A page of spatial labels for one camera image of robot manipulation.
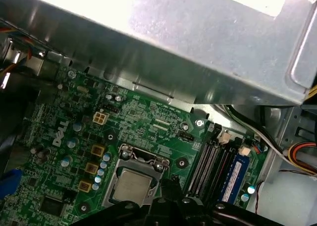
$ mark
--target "screw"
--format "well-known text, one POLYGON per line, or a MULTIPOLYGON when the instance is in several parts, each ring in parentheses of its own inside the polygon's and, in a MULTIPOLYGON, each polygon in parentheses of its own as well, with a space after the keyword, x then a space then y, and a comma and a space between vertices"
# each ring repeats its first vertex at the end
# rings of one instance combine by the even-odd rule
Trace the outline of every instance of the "screw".
POLYGON ((195 121, 195 125, 196 125, 197 127, 203 127, 204 124, 205 124, 204 121, 201 120, 201 119, 198 119, 198 120, 195 121))
POLYGON ((163 198, 161 198, 161 199, 158 200, 158 202, 159 202, 159 203, 165 203, 166 200, 164 200, 163 198))
POLYGON ((156 164, 155 167, 157 168, 158 171, 164 170, 164 166, 162 164, 156 164))
POLYGON ((122 96, 115 96, 114 99, 115 99, 115 101, 121 102, 122 96))
POLYGON ((184 204, 188 204, 190 202, 190 199, 189 198, 184 198, 184 199, 182 199, 182 202, 184 204))
POLYGON ((132 208, 133 208, 133 205, 132 205, 132 204, 127 204, 127 205, 125 206, 125 208, 126 208, 126 209, 132 209, 132 208))
POLYGON ((76 73, 74 71, 68 71, 67 76, 70 79, 74 79, 76 77, 76 73))
POLYGON ((121 156, 122 156, 122 158, 124 158, 124 159, 128 159, 128 158, 130 157, 130 154, 129 154, 127 151, 123 151, 123 152, 121 153, 121 156))
POLYGON ((223 210, 225 206, 223 204, 216 204, 216 208, 219 210, 223 210))

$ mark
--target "ram slot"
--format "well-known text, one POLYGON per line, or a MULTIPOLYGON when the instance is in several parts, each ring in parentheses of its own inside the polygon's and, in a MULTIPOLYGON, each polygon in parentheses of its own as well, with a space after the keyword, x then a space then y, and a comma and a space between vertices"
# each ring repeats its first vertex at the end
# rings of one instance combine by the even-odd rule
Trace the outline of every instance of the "ram slot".
POLYGON ((218 199, 235 156, 236 154, 233 149, 225 150, 219 164, 217 164, 218 167, 214 177, 211 178, 210 183, 207 185, 208 191, 206 191, 202 196, 204 205, 212 205, 218 199))

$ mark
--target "yellow wire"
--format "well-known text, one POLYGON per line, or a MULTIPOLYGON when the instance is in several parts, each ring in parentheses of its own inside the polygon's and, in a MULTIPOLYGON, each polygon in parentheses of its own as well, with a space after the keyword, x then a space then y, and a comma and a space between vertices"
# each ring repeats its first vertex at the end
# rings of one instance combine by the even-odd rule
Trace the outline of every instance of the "yellow wire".
POLYGON ((313 97, 315 94, 317 94, 317 89, 314 90, 314 91, 312 91, 312 92, 310 92, 310 93, 308 94, 308 96, 306 97, 306 100, 310 99, 310 98, 313 97))
POLYGON ((306 172, 308 172, 308 173, 310 173, 310 174, 312 174, 312 175, 316 175, 316 172, 314 172, 314 171, 311 171, 311 170, 308 170, 308 169, 306 169, 306 168, 304 168, 304 167, 302 167, 302 166, 299 166, 299 165, 297 165, 293 160, 292 160, 292 158, 291 158, 291 150, 292 150, 292 148, 295 146, 295 144, 293 145, 293 146, 291 146, 289 149, 288 149, 288 160, 292 163, 292 164, 294 164, 295 166, 297 166, 298 168, 300 168, 300 169, 302 169, 302 170, 304 170, 304 171, 306 171, 306 172))
POLYGON ((311 90, 309 91, 309 93, 311 93, 311 92, 313 92, 313 91, 315 91, 315 90, 317 90, 317 85, 315 85, 313 88, 311 88, 311 90))

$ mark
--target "electrolytic capacitor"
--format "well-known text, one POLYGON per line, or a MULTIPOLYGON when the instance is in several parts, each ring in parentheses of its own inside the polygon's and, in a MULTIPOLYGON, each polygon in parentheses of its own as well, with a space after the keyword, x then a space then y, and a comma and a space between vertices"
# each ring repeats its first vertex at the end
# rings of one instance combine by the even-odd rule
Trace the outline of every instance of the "electrolytic capacitor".
POLYGON ((99 189, 99 185, 94 183, 91 187, 93 190, 98 190, 99 189))
POLYGON ((37 158, 37 159, 35 160, 35 163, 38 164, 38 165, 41 165, 41 164, 47 162, 48 160, 49 160, 48 156, 46 156, 46 157, 44 157, 44 158, 37 158))
POLYGON ((73 159, 71 156, 65 156, 61 161, 60 165, 64 168, 68 167, 72 163, 73 159))
POLYGON ((78 144, 78 143, 79 143, 78 138, 71 138, 71 139, 67 140, 66 145, 69 148, 74 148, 76 146, 76 144, 78 144))
POLYGON ((106 99, 110 101, 112 99, 112 94, 106 94, 106 99))
POLYGON ((248 194, 243 194, 243 195, 241 195, 241 200, 242 200, 243 202, 247 202, 249 199, 250 199, 250 197, 249 197, 248 194))
POLYGON ((39 153, 40 151, 42 151, 43 149, 44 149, 44 145, 43 145, 43 144, 39 144, 39 145, 37 145, 37 146, 31 148, 30 152, 31 152, 32 154, 37 154, 37 153, 39 153))
POLYGON ((104 156, 103 156, 103 160, 104 160, 105 162, 109 162, 110 159, 111 159, 110 153, 105 153, 104 156))
POLYGON ((73 129, 75 132, 79 132, 80 130, 82 130, 83 128, 83 124, 82 123, 74 123, 73 124, 73 129))
POLYGON ((121 102, 123 100, 122 96, 115 96, 114 99, 117 102, 121 102))
POLYGON ((97 171, 97 175, 99 175, 99 176, 103 176, 104 175, 104 170, 102 170, 102 169, 99 169, 98 171, 97 171))
POLYGON ((102 169, 107 168, 107 163, 106 162, 101 162, 100 163, 100 168, 102 168, 102 169))
POLYGON ((248 191, 249 194, 252 195, 252 194, 254 194, 254 192, 256 191, 256 189, 254 188, 254 186, 250 185, 250 186, 248 187, 247 191, 248 191))
POLYGON ((97 175, 95 177, 95 183, 100 183, 100 182, 101 182, 101 177, 97 175))
POLYGON ((66 86, 66 85, 63 85, 63 84, 58 84, 57 88, 58 88, 60 91, 68 91, 68 90, 69 90, 69 87, 66 86))
POLYGON ((49 148, 45 148, 42 151, 38 153, 38 158, 45 158, 51 153, 51 150, 49 148))

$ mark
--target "black wire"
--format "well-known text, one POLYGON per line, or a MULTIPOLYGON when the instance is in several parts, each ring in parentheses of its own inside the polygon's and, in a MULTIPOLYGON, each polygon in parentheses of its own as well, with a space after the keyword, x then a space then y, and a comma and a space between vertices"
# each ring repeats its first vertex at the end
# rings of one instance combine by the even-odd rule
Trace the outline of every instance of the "black wire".
POLYGON ((230 110, 230 112, 236 116, 238 119, 242 120, 243 122, 247 123, 248 125, 251 125, 252 127, 256 128, 258 131, 260 131, 269 141, 270 143, 274 146, 276 150, 278 150, 280 153, 283 154, 283 150, 280 148, 280 146, 276 143, 276 141, 271 137, 271 135, 266 131, 265 128, 260 126, 258 123, 254 122, 253 120, 245 117, 243 114, 240 114, 237 112, 233 106, 227 106, 230 110))
POLYGON ((315 143, 316 143, 316 146, 317 146, 317 119, 315 120, 314 134, 315 134, 315 143))

